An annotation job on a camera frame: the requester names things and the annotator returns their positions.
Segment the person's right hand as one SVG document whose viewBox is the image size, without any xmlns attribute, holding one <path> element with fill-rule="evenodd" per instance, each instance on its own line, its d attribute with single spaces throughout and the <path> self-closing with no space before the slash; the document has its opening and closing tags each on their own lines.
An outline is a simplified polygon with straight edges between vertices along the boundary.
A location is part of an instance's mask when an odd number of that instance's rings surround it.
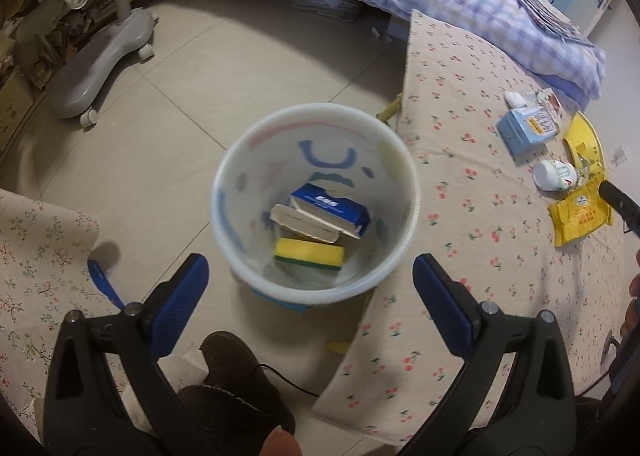
<svg viewBox="0 0 640 456">
<path fill-rule="evenodd" d="M 634 276 L 629 284 L 630 301 L 627 306 L 620 335 L 626 337 L 639 323 L 640 274 Z"/>
</svg>

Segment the person's left hand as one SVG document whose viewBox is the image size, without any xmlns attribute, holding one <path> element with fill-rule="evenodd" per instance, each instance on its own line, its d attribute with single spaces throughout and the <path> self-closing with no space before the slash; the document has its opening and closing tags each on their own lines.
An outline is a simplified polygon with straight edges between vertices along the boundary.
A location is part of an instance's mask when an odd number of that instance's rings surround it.
<svg viewBox="0 0 640 456">
<path fill-rule="evenodd" d="M 302 456 L 295 436 L 281 427 L 273 429 L 266 437 L 259 456 Z"/>
</svg>

